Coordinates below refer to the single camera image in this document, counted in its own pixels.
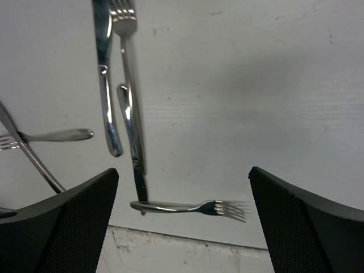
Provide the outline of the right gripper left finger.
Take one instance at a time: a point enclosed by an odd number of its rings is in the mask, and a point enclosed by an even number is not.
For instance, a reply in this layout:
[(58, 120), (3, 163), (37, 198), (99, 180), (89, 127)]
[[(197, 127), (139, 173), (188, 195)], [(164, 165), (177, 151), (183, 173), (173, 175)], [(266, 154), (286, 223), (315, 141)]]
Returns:
[(2, 208), (1, 272), (95, 272), (118, 181), (109, 168), (24, 208)]

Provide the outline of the crossing metal knife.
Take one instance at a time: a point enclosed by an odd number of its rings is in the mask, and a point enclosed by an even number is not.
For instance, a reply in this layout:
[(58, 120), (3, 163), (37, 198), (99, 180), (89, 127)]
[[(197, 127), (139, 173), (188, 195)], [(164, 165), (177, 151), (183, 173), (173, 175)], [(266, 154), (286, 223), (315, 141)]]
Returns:
[(137, 97), (132, 88), (130, 88), (126, 83), (118, 85), (117, 96), (129, 139), (130, 155), (138, 201), (146, 203), (148, 201), (148, 190), (145, 178), (146, 160), (142, 122), (140, 119)]

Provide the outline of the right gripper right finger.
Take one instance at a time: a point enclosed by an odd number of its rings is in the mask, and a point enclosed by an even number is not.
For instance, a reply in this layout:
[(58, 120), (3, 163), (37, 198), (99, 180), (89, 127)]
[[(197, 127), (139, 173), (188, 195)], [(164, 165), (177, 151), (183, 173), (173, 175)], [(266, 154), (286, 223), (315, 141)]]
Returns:
[(363, 272), (363, 211), (253, 167), (248, 176), (275, 272)]

